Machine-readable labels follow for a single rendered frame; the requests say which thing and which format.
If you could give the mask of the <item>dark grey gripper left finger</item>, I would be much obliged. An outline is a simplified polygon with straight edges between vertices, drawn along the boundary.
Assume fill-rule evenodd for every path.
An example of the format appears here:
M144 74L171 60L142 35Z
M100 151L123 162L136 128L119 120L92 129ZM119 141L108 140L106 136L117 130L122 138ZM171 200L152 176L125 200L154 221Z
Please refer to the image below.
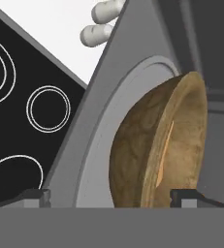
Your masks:
M49 208L49 189L27 189L13 199L0 202L0 207Z

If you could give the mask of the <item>white hob knob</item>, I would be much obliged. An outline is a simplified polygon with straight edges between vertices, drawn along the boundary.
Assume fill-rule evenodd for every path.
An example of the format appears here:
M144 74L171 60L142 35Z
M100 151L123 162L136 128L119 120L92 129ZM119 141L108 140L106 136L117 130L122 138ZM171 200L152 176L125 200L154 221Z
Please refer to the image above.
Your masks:
M107 0L97 3L91 10L91 17L96 24L105 24L117 18L126 0Z
M80 41L86 47L96 47L111 36L113 27L109 24L88 25L80 32Z

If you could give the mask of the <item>brown wooden bowl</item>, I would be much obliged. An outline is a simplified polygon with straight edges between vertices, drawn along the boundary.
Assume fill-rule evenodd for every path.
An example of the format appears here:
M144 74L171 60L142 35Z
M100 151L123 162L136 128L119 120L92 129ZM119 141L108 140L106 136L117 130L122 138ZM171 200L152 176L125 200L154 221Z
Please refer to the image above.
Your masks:
M197 187L208 125L205 82L173 77L128 111L112 143L109 181L116 207L168 207L173 189Z

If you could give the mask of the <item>grey round microwave turntable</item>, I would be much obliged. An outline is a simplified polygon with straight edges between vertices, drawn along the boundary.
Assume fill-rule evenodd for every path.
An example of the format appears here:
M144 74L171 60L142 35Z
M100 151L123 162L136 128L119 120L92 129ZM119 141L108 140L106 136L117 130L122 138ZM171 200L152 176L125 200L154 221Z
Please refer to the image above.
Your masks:
M113 208L109 161L115 133L127 112L144 94L178 75L176 65L169 58L154 55L135 66L118 84L88 145L75 207Z

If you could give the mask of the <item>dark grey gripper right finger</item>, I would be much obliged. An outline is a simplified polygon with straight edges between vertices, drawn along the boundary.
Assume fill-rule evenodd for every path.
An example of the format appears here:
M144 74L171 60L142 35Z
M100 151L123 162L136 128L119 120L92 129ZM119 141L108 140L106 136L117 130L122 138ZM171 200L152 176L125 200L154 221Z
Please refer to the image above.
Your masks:
M224 203L206 198L196 189L173 189L170 192L170 207L203 208L224 207Z

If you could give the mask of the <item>black hob with white rings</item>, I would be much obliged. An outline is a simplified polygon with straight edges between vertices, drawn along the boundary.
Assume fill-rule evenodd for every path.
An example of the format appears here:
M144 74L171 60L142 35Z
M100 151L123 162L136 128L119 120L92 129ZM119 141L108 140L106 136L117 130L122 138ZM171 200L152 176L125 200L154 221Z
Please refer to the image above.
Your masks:
M42 187L83 93L0 17L0 202Z

